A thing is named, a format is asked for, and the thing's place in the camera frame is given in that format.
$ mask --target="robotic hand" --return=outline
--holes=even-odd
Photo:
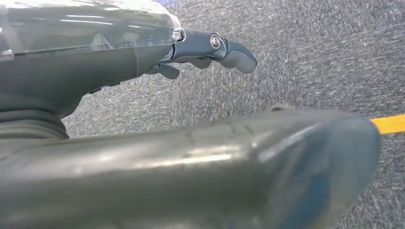
[[[256,58],[243,45],[230,42],[214,32],[183,29],[180,39],[173,44],[169,54],[145,74],[161,73],[168,79],[176,79],[180,71],[169,63],[189,62],[197,68],[205,69],[212,61],[243,73],[252,73],[257,67]]]

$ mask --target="screw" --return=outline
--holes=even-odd
[[[215,49],[218,49],[219,46],[220,46],[220,43],[221,43],[221,42],[220,42],[220,40],[219,40],[218,35],[213,34],[213,35],[211,36],[211,45],[212,45],[212,47],[215,48]]]

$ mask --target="gray robotic arm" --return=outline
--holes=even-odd
[[[244,46],[177,28],[145,2],[0,2],[0,228],[331,226],[378,166],[378,130],[357,115],[276,109],[69,139],[60,118],[102,87],[144,74],[175,79],[185,62],[256,68]]]

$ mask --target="yellow tape line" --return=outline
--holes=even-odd
[[[405,132],[405,114],[375,118],[371,120],[380,131],[380,134]]]

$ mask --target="gray carpet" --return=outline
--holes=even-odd
[[[184,26],[242,42],[260,62],[244,75],[184,66],[178,80],[143,76],[86,96],[66,118],[72,137],[194,125],[275,104],[405,114],[405,2],[179,0]],[[376,182],[337,229],[405,228],[405,134],[384,136]]]

